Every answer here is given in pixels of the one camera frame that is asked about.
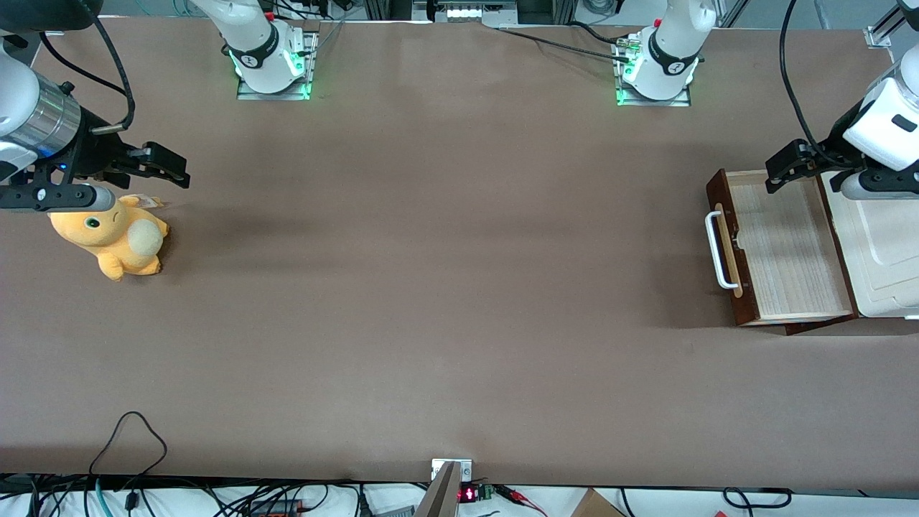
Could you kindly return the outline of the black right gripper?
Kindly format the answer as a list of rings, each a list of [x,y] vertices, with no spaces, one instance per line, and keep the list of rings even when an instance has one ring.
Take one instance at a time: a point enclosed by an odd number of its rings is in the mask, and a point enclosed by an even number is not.
[[[164,145],[148,141],[139,148],[125,144],[118,134],[95,135],[92,130],[106,122],[86,108],[75,138],[62,151],[40,158],[30,167],[30,179],[55,185],[93,179],[122,190],[135,177],[170,182],[181,189],[190,187],[187,160]]]

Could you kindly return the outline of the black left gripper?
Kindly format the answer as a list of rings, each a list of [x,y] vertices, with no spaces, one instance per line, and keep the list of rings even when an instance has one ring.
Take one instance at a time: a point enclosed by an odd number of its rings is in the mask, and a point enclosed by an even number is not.
[[[793,140],[767,160],[767,193],[775,194],[791,181],[808,179],[824,172],[861,173],[867,168],[864,153],[844,138],[844,132],[859,118],[861,102],[838,118],[817,151],[806,140]]]

